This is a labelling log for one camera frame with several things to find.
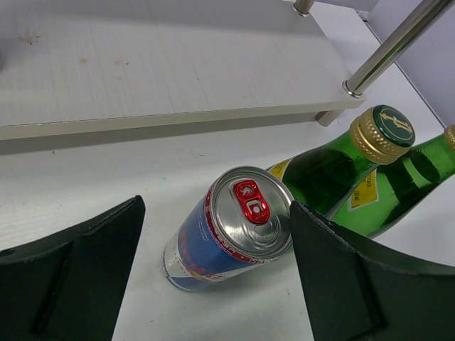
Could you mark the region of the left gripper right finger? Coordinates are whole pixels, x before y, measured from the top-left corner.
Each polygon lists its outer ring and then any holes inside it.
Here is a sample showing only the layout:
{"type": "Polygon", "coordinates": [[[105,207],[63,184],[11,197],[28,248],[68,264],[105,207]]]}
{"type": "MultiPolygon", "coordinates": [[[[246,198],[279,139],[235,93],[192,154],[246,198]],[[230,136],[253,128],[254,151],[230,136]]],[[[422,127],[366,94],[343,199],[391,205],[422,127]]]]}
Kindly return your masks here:
{"type": "Polygon", "coordinates": [[[300,202],[291,236],[315,340],[453,340],[454,268],[378,244],[300,202]]]}

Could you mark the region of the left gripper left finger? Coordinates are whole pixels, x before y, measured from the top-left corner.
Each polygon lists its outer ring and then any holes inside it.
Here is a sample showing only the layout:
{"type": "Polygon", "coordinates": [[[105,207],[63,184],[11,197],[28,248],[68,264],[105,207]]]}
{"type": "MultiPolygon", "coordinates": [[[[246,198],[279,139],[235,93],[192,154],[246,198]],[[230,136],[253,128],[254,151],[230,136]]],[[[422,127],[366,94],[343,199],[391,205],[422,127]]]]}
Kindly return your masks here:
{"type": "Polygon", "coordinates": [[[137,195],[1,251],[2,340],[111,340],[146,208],[137,195]]]}

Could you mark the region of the silver energy can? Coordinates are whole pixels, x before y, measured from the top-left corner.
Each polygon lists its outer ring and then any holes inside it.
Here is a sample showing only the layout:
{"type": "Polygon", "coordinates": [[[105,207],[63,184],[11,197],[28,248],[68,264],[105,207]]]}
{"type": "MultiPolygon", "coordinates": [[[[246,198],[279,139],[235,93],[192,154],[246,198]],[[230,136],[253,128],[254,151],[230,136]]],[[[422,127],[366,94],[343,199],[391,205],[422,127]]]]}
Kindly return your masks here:
{"type": "Polygon", "coordinates": [[[181,290],[200,291],[276,261],[292,245],[293,199],[264,169],[223,173],[165,246],[167,279],[181,290]]]}

